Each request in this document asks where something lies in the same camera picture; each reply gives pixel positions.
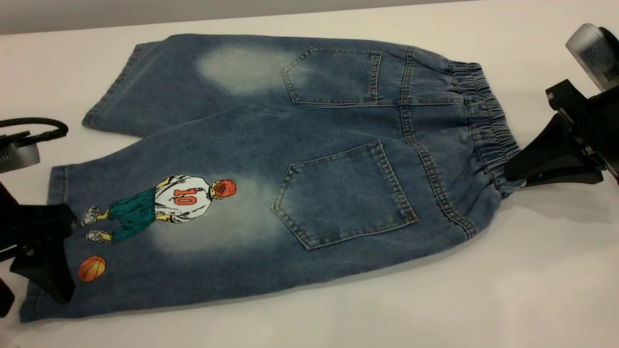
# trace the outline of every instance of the orange basketball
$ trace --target orange basketball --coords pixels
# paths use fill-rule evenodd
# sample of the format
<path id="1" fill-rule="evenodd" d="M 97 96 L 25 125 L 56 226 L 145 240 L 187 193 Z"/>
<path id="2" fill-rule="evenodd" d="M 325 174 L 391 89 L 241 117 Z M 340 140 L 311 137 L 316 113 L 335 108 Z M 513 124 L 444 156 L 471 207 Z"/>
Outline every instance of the orange basketball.
<path id="1" fill-rule="evenodd" d="M 77 278 L 82 282 L 92 282 L 105 271 L 105 260 L 101 256 L 91 256 L 79 266 Z"/>

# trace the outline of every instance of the red hair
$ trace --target red hair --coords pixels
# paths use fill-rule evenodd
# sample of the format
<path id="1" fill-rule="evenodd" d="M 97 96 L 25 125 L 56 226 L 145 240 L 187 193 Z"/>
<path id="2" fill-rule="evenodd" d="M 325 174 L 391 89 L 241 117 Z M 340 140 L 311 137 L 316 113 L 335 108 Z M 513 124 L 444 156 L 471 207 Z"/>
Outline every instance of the red hair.
<path id="1" fill-rule="evenodd" d="M 213 186 L 213 190 L 215 190 L 215 196 L 217 197 L 230 197 L 236 193 L 236 184 L 230 179 L 222 179 Z"/>

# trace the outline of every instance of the black clip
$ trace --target black clip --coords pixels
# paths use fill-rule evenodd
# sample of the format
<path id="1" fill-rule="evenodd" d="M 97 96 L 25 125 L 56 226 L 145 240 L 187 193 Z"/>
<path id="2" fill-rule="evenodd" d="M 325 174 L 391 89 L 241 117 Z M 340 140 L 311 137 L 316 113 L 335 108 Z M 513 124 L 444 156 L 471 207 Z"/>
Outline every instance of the black clip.
<path id="1" fill-rule="evenodd" d="M 558 113 L 522 152 L 507 161 L 508 180 L 526 186 L 595 184 L 608 170 L 619 180 L 619 86 L 585 98 L 568 80 L 546 90 Z"/>
<path id="2" fill-rule="evenodd" d="M 58 303 L 70 301 L 75 283 L 64 255 L 63 239 L 77 227 L 77 218 L 66 204 L 21 206 L 0 183 L 0 262 L 15 258 L 11 272 L 39 285 Z M 0 318 L 14 301 L 0 281 Z"/>

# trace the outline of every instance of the white jersey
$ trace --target white jersey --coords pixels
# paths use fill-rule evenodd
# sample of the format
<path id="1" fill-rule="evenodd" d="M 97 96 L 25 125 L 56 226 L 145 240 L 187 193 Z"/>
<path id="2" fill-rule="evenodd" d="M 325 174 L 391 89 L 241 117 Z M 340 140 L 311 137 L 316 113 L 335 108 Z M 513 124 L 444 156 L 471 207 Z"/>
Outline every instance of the white jersey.
<path id="1" fill-rule="evenodd" d="M 193 220 L 209 208 L 209 189 L 202 178 L 175 175 L 155 191 L 155 216 L 169 215 L 176 224 Z"/>

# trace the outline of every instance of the back pocket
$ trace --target back pocket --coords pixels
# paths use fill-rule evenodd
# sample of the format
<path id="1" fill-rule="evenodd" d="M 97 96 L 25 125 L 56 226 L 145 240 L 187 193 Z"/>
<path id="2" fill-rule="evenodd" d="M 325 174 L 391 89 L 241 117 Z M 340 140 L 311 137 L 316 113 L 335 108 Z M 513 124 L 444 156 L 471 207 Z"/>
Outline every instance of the back pocket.
<path id="1" fill-rule="evenodd" d="M 380 141 L 292 164 L 272 209 L 307 249 L 418 220 Z"/>
<path id="2" fill-rule="evenodd" d="M 310 48 L 282 69 L 293 103 L 347 105 L 378 100 L 380 51 Z"/>

